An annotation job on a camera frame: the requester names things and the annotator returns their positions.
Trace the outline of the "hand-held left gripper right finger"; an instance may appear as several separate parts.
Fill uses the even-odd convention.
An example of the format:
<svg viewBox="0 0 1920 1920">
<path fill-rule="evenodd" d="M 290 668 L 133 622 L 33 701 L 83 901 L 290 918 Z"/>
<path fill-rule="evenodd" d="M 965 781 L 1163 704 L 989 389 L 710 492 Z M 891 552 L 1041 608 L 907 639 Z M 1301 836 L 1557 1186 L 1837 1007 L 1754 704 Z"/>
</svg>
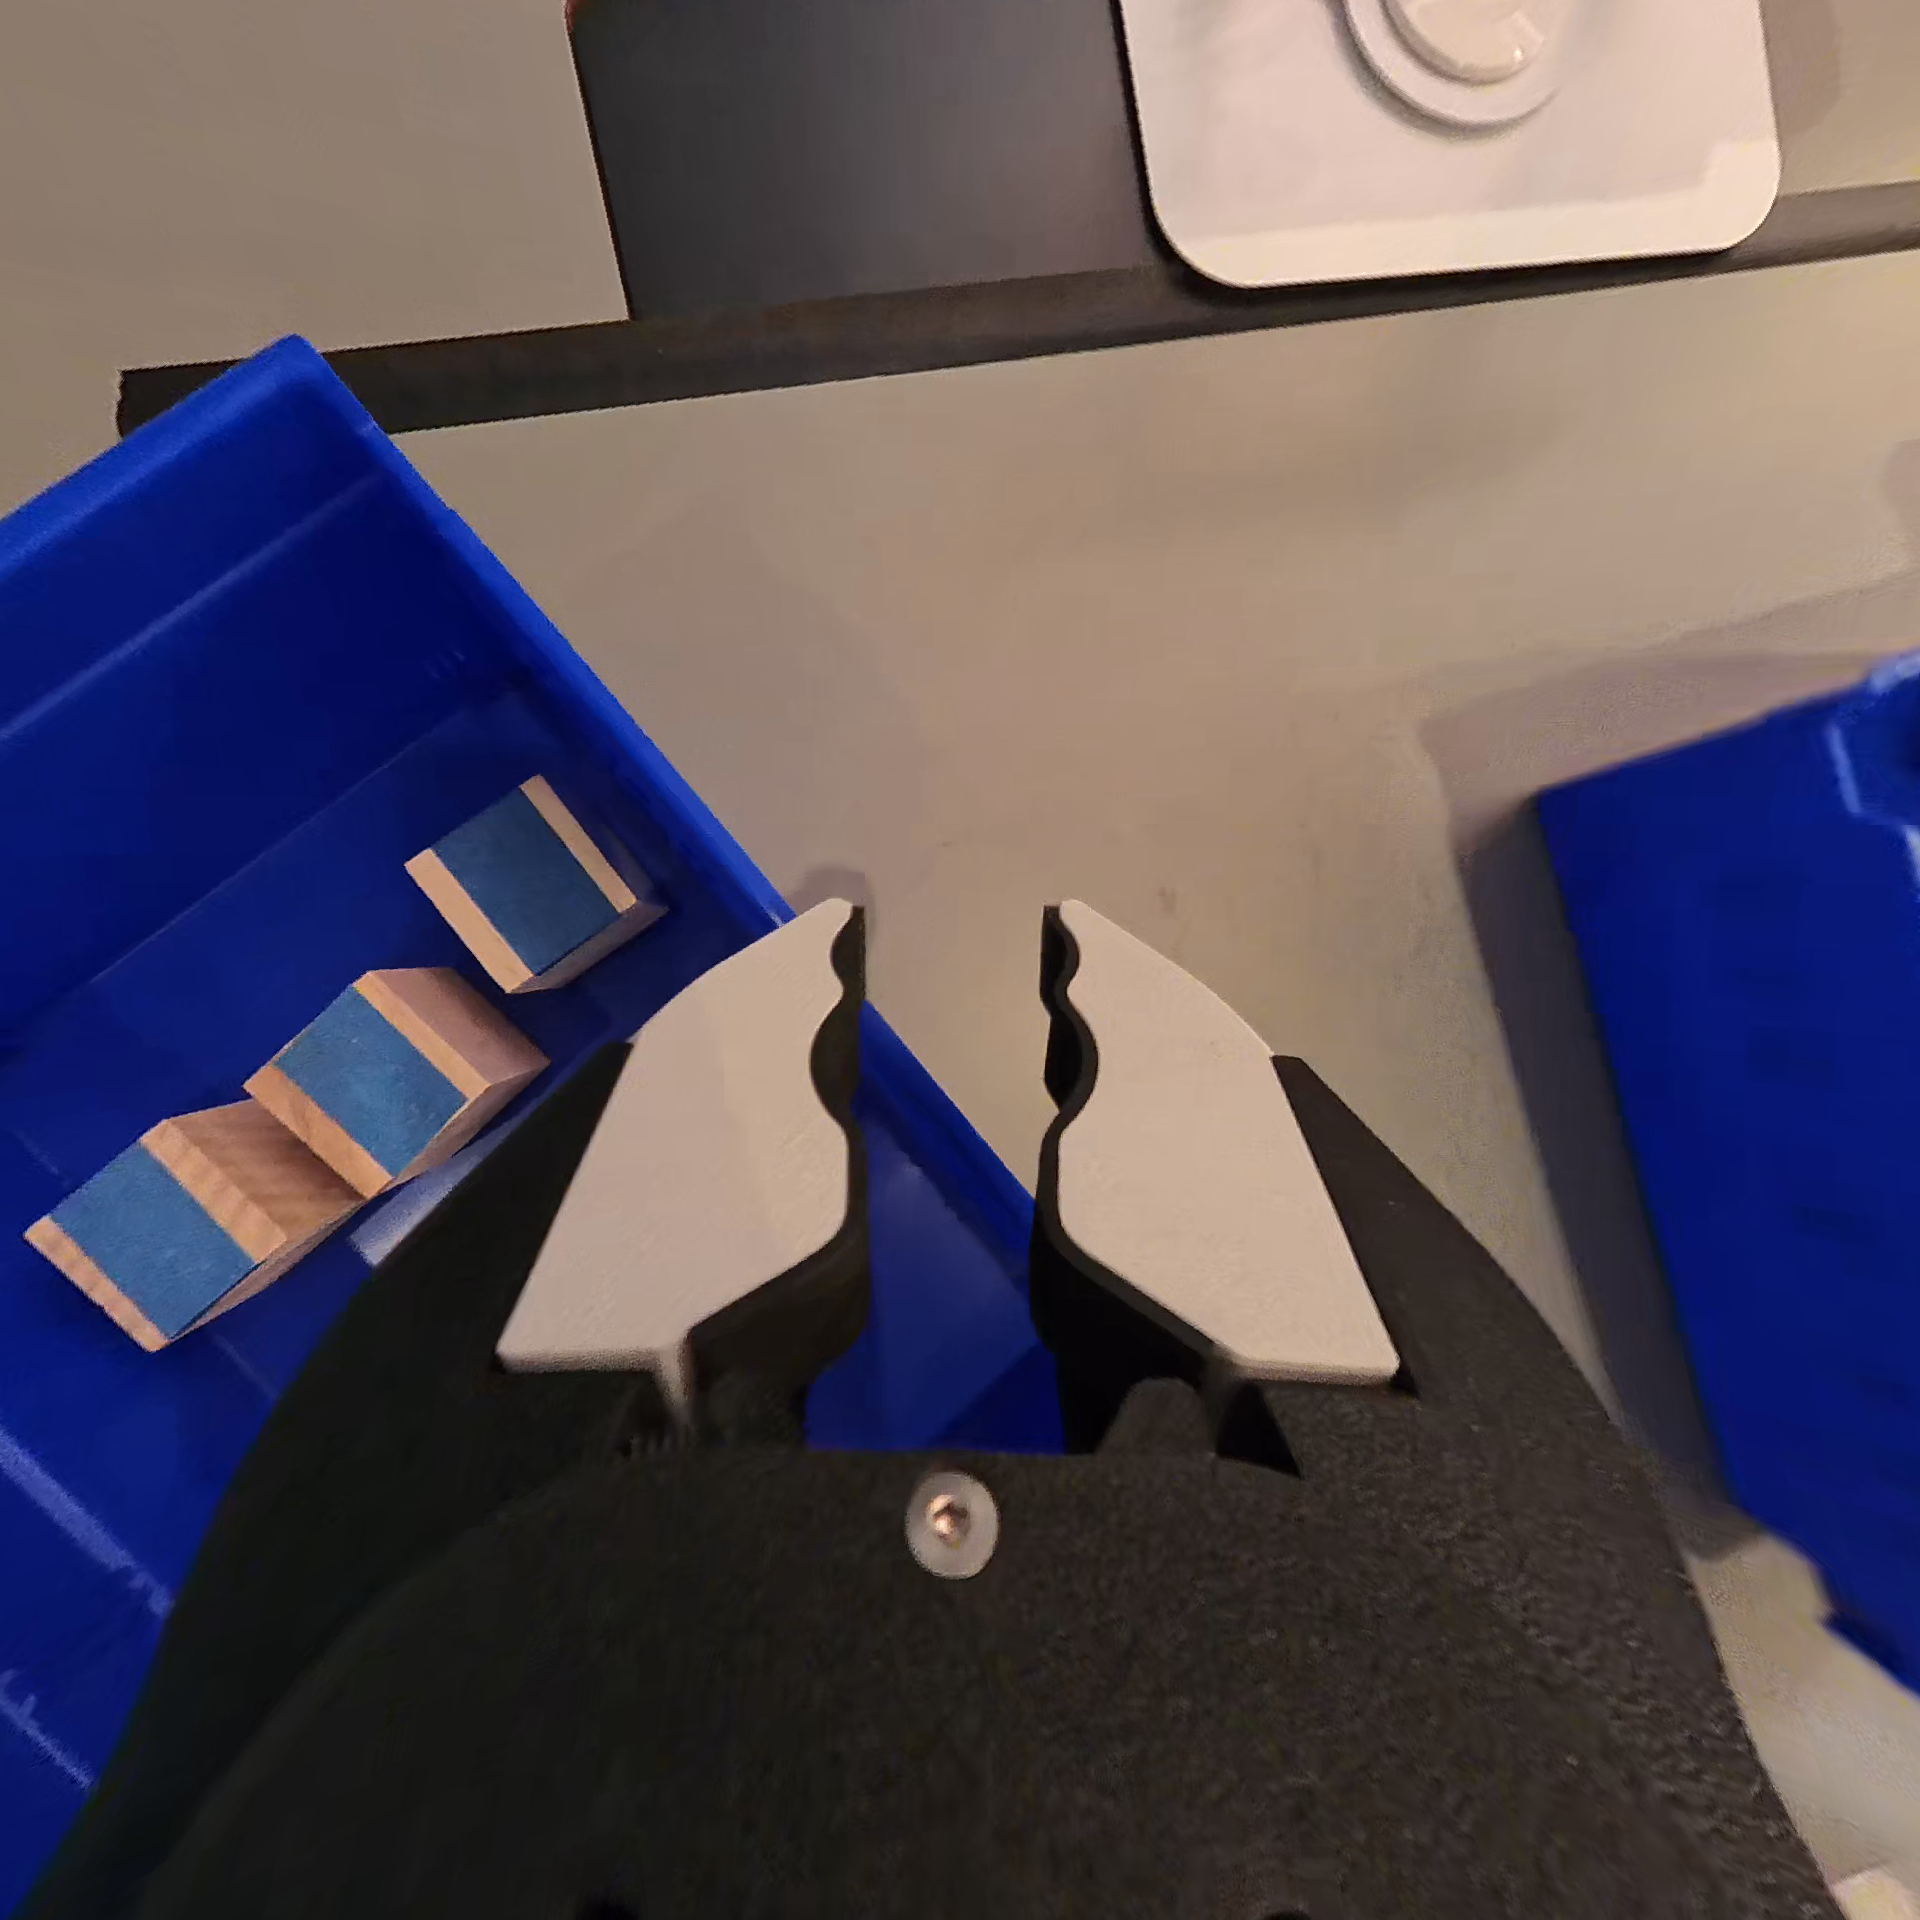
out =
<svg viewBox="0 0 1920 1920">
<path fill-rule="evenodd" d="M 1387 1388 L 1401 1353 L 1265 1037 L 1068 898 L 1043 914 L 1030 1316 L 1068 1426 L 1139 1383 Z"/>
</svg>

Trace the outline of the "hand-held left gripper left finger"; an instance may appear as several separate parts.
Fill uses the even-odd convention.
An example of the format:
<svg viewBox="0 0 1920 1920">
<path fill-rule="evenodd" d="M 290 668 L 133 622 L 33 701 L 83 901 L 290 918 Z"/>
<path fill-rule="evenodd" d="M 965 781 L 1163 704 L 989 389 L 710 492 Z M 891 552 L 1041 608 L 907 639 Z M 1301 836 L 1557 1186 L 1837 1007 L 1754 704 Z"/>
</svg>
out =
<svg viewBox="0 0 1920 1920">
<path fill-rule="evenodd" d="M 866 912 L 811 910 L 627 1044 L 495 1336 L 510 1376 L 637 1376 L 668 1421 L 803 1426 L 874 1301 L 855 1118 Z"/>
</svg>

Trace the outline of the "wooden cube blue tape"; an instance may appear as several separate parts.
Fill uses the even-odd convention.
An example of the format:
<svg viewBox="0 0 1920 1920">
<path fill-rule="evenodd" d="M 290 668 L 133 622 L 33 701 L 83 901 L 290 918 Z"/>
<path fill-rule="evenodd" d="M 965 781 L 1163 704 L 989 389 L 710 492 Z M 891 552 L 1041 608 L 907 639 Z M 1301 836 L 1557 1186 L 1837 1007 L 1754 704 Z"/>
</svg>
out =
<svg viewBox="0 0 1920 1920">
<path fill-rule="evenodd" d="M 23 1236 L 158 1353 L 274 1285 L 364 1202 L 244 1096 L 156 1122 Z"/>
<path fill-rule="evenodd" d="M 404 873 L 511 997 L 581 978 L 668 914 L 660 885 L 543 776 L 446 829 Z"/>
<path fill-rule="evenodd" d="M 246 1078 L 359 1196 L 450 1160 L 549 1066 L 452 966 L 362 974 Z"/>
</svg>

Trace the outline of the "blue plastic bin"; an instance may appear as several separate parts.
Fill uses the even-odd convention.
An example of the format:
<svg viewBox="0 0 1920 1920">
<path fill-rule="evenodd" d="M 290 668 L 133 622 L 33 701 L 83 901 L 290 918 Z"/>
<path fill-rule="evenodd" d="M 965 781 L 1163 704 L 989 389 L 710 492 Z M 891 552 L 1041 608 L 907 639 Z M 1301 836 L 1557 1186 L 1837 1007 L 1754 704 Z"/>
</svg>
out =
<svg viewBox="0 0 1920 1920">
<path fill-rule="evenodd" d="M 1918 658 L 1534 816 L 1733 1501 L 1918 1677 Z"/>
<path fill-rule="evenodd" d="M 94 1788 L 241 1455 L 402 1236 L 147 1354 L 26 1226 L 355 975 L 459 960 L 402 861 L 540 772 L 668 893 L 526 1016 L 565 1072 L 786 903 L 309 343 L 5 516 L 7 1825 Z"/>
</svg>

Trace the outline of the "white tablet stand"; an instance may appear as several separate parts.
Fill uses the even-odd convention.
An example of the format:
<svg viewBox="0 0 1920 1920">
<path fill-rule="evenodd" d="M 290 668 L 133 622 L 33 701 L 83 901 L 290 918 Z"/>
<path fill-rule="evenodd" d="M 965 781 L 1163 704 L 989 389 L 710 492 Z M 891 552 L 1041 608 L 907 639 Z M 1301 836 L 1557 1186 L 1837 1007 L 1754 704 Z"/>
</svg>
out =
<svg viewBox="0 0 1920 1920">
<path fill-rule="evenodd" d="M 1244 292 L 1734 247 L 1780 189 L 1756 2 L 1121 2 L 1142 191 Z"/>
</svg>

